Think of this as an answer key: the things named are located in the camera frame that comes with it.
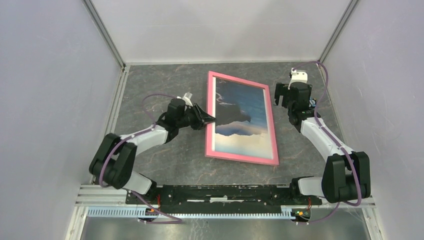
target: pink picture frame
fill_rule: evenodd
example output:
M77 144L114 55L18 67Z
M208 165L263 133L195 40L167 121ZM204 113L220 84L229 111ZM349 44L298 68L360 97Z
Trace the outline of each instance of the pink picture frame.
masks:
M210 71L207 157L277 166L280 164L270 89L265 84Z

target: mountain silhouette in painting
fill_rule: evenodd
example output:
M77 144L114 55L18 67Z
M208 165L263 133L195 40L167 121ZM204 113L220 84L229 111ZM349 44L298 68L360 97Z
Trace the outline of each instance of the mountain silhouette in painting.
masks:
M249 114L242 111L238 104L230 104L219 102L216 99L215 105L216 126L226 125L233 122L251 122L252 118Z

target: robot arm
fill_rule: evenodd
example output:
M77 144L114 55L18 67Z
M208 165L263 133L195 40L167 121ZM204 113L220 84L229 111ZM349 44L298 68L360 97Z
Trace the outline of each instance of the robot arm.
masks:
M351 159L359 179L361 197L371 195L370 160L365 152L355 152L346 146L325 125L317 113L318 125L314 117L315 106L311 99L312 85L308 84L308 75L303 71L292 70L289 84L277 83L275 88L275 103L288 109L288 119L295 128L307 137L325 160L322 177L298 177L291 181L290 188L294 195L325 197L328 202L344 202L358 199L355 181L351 173L346 174L346 168L352 171L344 148Z
M159 117L158 121L142 131L122 136L107 134L90 164L90 173L99 178L112 149L119 142L130 137L113 153L115 159L109 160L103 181L116 189L133 190L147 198L154 196L156 182L133 171L136 156L154 146L168 143L178 135L181 128L190 126L193 130L201 130L215 121L214 117L208 115L196 103L192 104L190 98L190 93L173 98L167 111Z

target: gray marbled surface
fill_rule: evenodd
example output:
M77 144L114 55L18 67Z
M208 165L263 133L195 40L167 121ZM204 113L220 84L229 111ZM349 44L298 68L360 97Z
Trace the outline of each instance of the gray marbled surface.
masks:
M142 111L142 99L152 93L182 96L191 92L193 103L206 109L208 71L269 85L271 100L275 84L289 82L291 67L296 62L214 63L131 66L115 133L129 134L147 128L151 120ZM308 73L313 85L312 97L319 98L324 81L318 67L300 68ZM170 98L155 96L146 101L146 109L157 119L166 111ZM327 126L340 136L334 111L328 97L318 111ZM292 178L322 176L325 162L311 142L289 123L287 109L272 104L279 166L267 166L205 157L206 130L184 128L171 142L140 154L134 170L158 184L287 184Z

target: white enclosure wall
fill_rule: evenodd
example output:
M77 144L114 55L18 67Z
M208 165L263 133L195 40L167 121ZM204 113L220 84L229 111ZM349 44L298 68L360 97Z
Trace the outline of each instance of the white enclosure wall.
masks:
M2 0L0 33L0 239L60 240L120 68L79 0Z
M127 63L316 60L349 0L92 0Z
M347 143L371 162L389 240L423 239L424 1L363 0L325 64Z

